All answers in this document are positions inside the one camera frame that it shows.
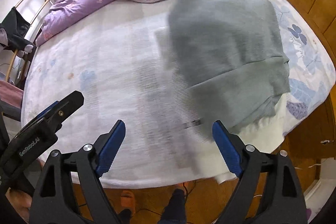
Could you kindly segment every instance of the black pants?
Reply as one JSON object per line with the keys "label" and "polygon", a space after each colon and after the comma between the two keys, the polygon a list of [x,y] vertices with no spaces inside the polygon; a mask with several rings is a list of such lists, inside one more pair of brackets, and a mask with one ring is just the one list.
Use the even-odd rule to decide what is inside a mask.
{"label": "black pants", "polygon": [[[184,191],[176,189],[164,208],[158,224],[186,224]],[[119,218],[122,224],[129,224],[132,212],[129,209],[121,211]]]}

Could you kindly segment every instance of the gray cloth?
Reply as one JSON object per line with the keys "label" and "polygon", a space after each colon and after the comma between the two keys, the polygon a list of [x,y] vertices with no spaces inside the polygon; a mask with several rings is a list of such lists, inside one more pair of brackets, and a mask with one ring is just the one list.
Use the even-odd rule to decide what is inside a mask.
{"label": "gray cloth", "polygon": [[7,33],[4,28],[0,28],[0,44],[8,46]]}
{"label": "gray cloth", "polygon": [[177,0],[170,36],[204,130],[220,119],[232,133],[289,92],[274,8],[268,0]]}

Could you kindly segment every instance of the wooden floor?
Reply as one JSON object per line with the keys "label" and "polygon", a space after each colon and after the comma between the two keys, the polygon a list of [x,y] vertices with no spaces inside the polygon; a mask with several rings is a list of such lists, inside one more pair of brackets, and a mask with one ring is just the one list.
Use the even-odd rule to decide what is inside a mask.
{"label": "wooden floor", "polygon": [[[302,168],[302,170],[297,169],[297,174],[302,190],[305,191],[315,180],[316,166],[312,168],[308,167],[315,164],[316,161],[293,158],[289,150],[287,139],[279,149],[288,151],[294,166]],[[265,178],[265,174],[260,176],[255,195],[263,193]],[[220,185],[218,185],[214,179],[201,179],[193,182],[190,187],[192,188],[194,186],[194,190],[189,195],[186,203],[187,221],[192,224],[210,224],[214,221],[230,199],[237,182],[237,179],[234,181],[225,181]],[[74,189],[78,204],[85,204],[80,186],[74,185]],[[133,190],[136,199],[137,213],[131,219],[131,224],[156,224],[160,219],[163,208],[168,204],[173,191],[173,186]],[[121,211],[120,194],[122,190],[106,189],[105,192],[115,208],[115,211],[119,213]],[[259,201],[260,197],[253,199],[248,217],[255,215]],[[81,213],[84,217],[91,219],[87,206],[81,207]]]}

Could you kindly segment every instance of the blue gripper pad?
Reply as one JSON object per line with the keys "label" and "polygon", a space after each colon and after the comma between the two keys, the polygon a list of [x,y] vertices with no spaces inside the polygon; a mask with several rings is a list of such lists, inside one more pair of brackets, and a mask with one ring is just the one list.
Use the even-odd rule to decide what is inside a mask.
{"label": "blue gripper pad", "polygon": [[125,134],[125,123],[120,121],[98,155],[96,174],[99,178],[110,170],[113,160],[125,138]]}
{"label": "blue gripper pad", "polygon": [[229,171],[236,174],[237,177],[240,177],[243,172],[243,169],[240,166],[240,156],[218,122],[214,122],[212,125],[212,136]]}

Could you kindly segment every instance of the black clamp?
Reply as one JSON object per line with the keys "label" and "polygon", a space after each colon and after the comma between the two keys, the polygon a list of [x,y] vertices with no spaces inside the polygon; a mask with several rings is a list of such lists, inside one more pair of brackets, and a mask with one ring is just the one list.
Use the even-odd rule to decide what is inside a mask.
{"label": "black clamp", "polygon": [[42,170],[30,210],[30,224],[93,223],[80,215],[70,172],[77,172],[90,214],[96,224],[121,224],[101,186],[99,177],[107,172],[126,133],[118,120],[112,130],[77,152],[53,150]]}
{"label": "black clamp", "polygon": [[[307,224],[305,198],[287,152],[259,152],[230,134],[221,121],[212,127],[213,138],[239,182],[216,224]],[[254,218],[245,219],[258,185],[260,173],[267,172],[264,192]]]}
{"label": "black clamp", "polygon": [[84,103],[79,91],[74,91],[61,101],[53,103],[37,115],[9,142],[3,119],[0,119],[0,195],[9,187],[33,196],[34,188],[23,171],[57,140],[55,133],[61,129],[71,114]]}

